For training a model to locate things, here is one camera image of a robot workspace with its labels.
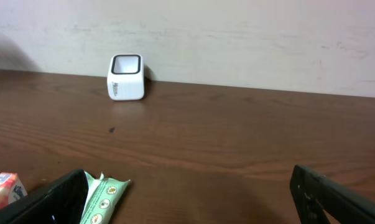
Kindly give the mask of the orange tissue pack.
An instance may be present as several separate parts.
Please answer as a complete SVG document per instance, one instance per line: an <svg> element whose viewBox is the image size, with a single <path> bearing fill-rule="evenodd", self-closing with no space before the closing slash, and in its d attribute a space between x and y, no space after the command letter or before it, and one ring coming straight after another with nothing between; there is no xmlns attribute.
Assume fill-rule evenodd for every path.
<svg viewBox="0 0 375 224"><path fill-rule="evenodd" d="M0 209L27 196L27 191L16 173L0 173Z"/></svg>

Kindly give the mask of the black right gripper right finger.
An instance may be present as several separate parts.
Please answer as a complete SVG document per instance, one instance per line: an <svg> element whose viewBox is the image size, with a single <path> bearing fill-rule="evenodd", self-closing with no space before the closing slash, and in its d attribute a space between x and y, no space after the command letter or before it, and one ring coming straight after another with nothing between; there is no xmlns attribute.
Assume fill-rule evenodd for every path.
<svg viewBox="0 0 375 224"><path fill-rule="evenodd" d="M375 203L306 166L295 165L290 192L301 223L375 224Z"/></svg>

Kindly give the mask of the mint green wipes packet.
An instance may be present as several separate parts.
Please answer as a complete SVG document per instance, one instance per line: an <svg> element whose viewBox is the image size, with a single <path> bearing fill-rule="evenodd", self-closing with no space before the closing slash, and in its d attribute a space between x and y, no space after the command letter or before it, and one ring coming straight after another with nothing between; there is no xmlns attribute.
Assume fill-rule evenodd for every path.
<svg viewBox="0 0 375 224"><path fill-rule="evenodd" d="M103 173L98 179L87 172L85 176L88 194L80 224L108 224L130 180L122 182L110 177L105 178Z"/></svg>

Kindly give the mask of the white barcode scanner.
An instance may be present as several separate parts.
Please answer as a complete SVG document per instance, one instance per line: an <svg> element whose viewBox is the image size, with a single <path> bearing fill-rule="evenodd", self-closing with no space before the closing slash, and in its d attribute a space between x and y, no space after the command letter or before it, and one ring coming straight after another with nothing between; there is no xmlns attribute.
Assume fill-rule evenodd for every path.
<svg viewBox="0 0 375 224"><path fill-rule="evenodd" d="M114 55L107 75L108 95L114 101L144 97L144 62L139 54Z"/></svg>

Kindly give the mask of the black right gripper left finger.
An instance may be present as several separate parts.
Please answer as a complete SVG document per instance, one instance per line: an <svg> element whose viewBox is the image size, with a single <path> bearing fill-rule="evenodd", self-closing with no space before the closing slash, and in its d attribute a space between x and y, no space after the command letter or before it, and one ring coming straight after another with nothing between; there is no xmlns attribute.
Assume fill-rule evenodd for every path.
<svg viewBox="0 0 375 224"><path fill-rule="evenodd" d="M74 170L0 209L0 224L79 223L87 194L84 170Z"/></svg>

